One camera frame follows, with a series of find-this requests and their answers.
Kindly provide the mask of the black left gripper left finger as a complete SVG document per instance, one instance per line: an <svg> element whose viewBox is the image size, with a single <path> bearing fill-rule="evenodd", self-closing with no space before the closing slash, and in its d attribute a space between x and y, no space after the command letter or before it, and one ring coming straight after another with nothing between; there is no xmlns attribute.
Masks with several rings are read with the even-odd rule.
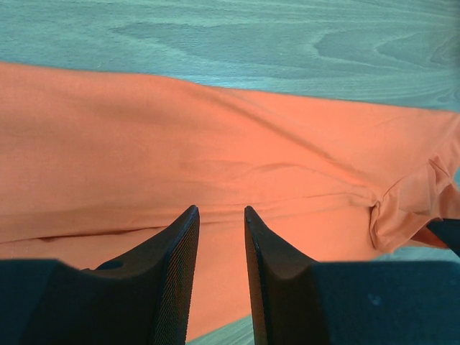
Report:
<svg viewBox="0 0 460 345"><path fill-rule="evenodd" d="M1 262L3 344L184 344L200 216L94 270L56 259Z"/></svg>

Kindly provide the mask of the orange t-shirt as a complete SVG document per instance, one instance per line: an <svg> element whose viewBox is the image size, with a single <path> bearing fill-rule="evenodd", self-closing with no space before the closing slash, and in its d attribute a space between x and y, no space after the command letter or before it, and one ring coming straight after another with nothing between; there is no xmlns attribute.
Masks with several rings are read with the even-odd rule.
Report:
<svg viewBox="0 0 460 345"><path fill-rule="evenodd" d="M249 315L244 209L318 261L442 247L459 115L1 64L1 257L94 268L201 215L194 340Z"/></svg>

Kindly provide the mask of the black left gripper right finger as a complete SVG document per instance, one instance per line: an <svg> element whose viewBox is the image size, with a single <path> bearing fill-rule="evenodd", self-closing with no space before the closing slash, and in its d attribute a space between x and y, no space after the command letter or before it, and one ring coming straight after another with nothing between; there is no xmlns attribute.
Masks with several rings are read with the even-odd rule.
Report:
<svg viewBox="0 0 460 345"><path fill-rule="evenodd" d="M317 262L244 211L256 344L457 344L459 264Z"/></svg>

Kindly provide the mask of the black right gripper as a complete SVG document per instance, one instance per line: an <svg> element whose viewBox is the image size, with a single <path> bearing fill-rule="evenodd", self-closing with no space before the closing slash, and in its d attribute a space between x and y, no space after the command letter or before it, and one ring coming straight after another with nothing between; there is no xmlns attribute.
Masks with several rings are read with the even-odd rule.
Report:
<svg viewBox="0 0 460 345"><path fill-rule="evenodd" d="M431 221L427 228L434 233L446 246L460 255L460 220L445 218L442 221Z"/></svg>

